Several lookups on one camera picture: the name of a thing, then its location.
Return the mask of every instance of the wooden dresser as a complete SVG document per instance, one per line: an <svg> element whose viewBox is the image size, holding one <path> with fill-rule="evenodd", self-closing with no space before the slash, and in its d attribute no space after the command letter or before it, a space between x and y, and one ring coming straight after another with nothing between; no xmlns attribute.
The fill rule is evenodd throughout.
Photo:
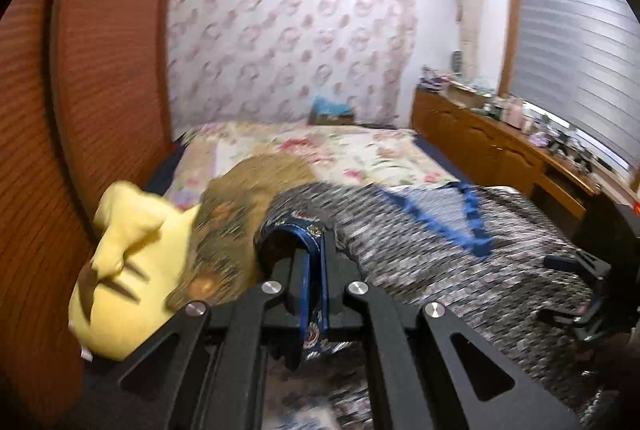
<svg viewBox="0 0 640 430"><path fill-rule="evenodd" d="M474 184L519 190L569 236L600 192L589 176L577 175L568 161L531 145L519 130L444 96L416 90L411 122Z"/></svg>

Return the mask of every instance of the wooden closet door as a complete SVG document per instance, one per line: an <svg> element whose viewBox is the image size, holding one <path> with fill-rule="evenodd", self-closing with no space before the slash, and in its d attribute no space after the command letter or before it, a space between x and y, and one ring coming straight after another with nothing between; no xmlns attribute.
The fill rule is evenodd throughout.
<svg viewBox="0 0 640 430"><path fill-rule="evenodd" d="M54 2L56 121L89 217L113 181L145 184L171 148L166 2Z"/></svg>
<svg viewBox="0 0 640 430"><path fill-rule="evenodd" d="M66 310L94 246L50 114L43 71L49 9L50 0L13 0L0 19L0 427L6 429L48 428L82 382Z"/></svg>

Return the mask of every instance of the yellow plush toy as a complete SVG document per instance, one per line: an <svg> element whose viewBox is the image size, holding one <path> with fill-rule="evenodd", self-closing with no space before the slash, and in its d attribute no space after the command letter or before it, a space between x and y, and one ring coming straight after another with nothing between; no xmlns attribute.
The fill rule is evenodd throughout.
<svg viewBox="0 0 640 430"><path fill-rule="evenodd" d="M198 209L182 212L126 182L104 192L94 217L103 235L69 302L84 347L123 360L172 316L164 301L184 268Z"/></svg>

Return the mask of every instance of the window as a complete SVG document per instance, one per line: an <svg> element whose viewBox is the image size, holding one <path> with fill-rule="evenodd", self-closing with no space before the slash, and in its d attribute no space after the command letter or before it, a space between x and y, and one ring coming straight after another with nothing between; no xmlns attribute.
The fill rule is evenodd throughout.
<svg viewBox="0 0 640 430"><path fill-rule="evenodd" d="M544 115L548 116L551 120L550 124L554 128L571 128L571 125L564 119L559 118L557 115L552 114L549 111L534 105L533 103L525 101L523 107L529 112L534 112L534 115L537 114L539 117L542 117ZM579 138L578 141L580 142L581 146L584 146L594 156L599 157L600 159L605 161L609 166L613 168L616 173L620 174L625 180L628 180L630 169L628 162L626 162L616 153L612 152L612 150L607 148L600 141L591 137L587 132L583 132L580 129L575 129L574 131Z"/></svg>
<svg viewBox="0 0 640 430"><path fill-rule="evenodd" d="M640 24L625 0L520 0L513 66L511 93L616 166L640 161Z"/></svg>

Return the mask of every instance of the black metal frame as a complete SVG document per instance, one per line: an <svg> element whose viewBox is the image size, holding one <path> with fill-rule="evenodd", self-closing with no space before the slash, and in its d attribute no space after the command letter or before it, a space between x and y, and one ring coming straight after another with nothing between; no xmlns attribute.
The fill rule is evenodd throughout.
<svg viewBox="0 0 640 430"><path fill-rule="evenodd" d="M547 269L579 276L593 294L582 313L543 307L538 311L538 320L554 327L571 329L576 341L585 346L594 346L618 333L629 333L638 323L638 286L635 283L631 287L616 281L612 283L612 267L604 260L578 250L573 257L547 256L543 265Z"/></svg>
<svg viewBox="0 0 640 430"><path fill-rule="evenodd" d="M85 392L62 426L260 428L268 351L299 363L301 258L298 251L279 260L267 286L236 302L188 304ZM327 336L364 346L376 430L580 428L559 400L443 305L394 301L360 282L356 265L330 243L326 271Z"/></svg>

